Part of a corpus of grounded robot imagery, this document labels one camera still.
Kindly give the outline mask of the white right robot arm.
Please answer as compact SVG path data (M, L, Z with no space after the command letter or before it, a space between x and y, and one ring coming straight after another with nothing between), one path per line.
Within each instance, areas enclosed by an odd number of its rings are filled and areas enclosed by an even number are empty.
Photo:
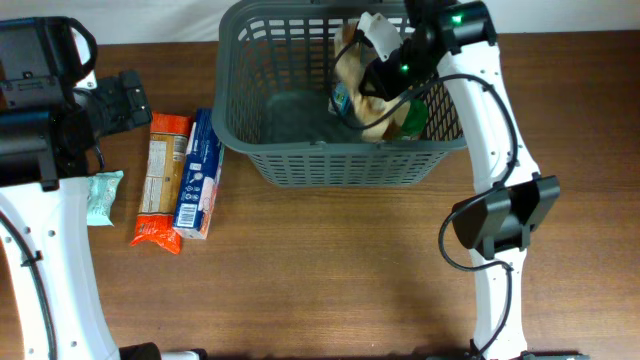
M443 85L470 155L475 196L452 207L438 239L452 228L471 262L445 260L473 274L476 325L471 359L530 359L521 281L531 235L560 194L544 177L519 132L502 78L497 32L482 1L408 1L413 34L404 39L381 14L363 13L356 39L377 53L359 90L384 100Z

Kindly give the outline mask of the blue biscuit box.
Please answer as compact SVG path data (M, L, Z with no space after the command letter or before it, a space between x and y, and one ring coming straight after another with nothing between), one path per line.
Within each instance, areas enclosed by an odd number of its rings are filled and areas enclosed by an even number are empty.
M224 144L212 127L212 110L196 112L186 149L173 229L181 237L205 240L220 182Z

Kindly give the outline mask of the beige brown snack bag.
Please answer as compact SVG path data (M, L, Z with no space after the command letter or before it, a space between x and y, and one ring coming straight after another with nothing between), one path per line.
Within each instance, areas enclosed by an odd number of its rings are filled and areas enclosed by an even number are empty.
M370 125L381 117L390 116L380 124L362 132L362 139L367 142L381 142L392 140L400 134L410 110L410 103L401 104L395 111L392 109L399 104L400 98L385 101L381 98L364 96L359 91L359 85L364 76L365 67L361 62L361 46L352 45L337 61L335 72L340 81L346 86L349 97L354 105L354 113L361 125Z

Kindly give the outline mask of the green lid jar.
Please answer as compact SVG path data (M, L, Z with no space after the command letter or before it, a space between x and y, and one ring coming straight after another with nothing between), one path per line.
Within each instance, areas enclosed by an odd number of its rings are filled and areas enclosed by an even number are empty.
M419 140L427 120L429 119L429 109L420 99L412 99L409 111L405 117L404 123L396 131L394 140Z

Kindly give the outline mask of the blue round tin can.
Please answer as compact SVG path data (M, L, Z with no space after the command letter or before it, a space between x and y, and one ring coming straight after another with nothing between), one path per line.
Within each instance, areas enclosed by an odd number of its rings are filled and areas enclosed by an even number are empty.
M328 102L328 112L335 116L347 116L351 109L351 99L346 85L339 82L333 88Z

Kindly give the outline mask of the orange biscuit packet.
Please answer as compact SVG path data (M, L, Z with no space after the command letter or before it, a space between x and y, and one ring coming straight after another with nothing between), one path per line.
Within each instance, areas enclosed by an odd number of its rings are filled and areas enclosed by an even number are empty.
M130 245L152 242L179 254L181 237L173 229L191 117L153 112L143 193Z

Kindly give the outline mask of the mint green snack pouch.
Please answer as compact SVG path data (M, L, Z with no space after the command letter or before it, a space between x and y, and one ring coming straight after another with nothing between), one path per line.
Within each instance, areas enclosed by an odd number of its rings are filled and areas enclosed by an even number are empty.
M87 225L112 226L111 208L117 195L117 189L124 173L98 173L88 178L89 196L87 200Z

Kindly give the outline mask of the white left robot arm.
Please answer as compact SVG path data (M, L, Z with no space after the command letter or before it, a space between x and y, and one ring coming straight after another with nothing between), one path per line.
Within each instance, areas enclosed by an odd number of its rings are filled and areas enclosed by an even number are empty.
M1 24L1 245L28 359L158 359L118 346L102 311L87 225L89 164L102 137L152 120L137 73L97 78L76 19Z

